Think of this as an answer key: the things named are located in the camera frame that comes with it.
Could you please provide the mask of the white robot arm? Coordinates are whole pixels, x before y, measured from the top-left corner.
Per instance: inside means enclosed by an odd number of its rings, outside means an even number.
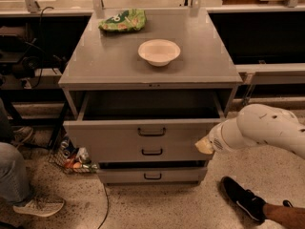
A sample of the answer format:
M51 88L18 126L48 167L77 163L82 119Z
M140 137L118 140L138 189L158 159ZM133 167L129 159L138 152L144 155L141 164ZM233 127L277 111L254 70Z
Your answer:
M210 155L232 153L249 147L270 145L305 158L305 126L290 111L263 104L242 108L195 143L197 150Z

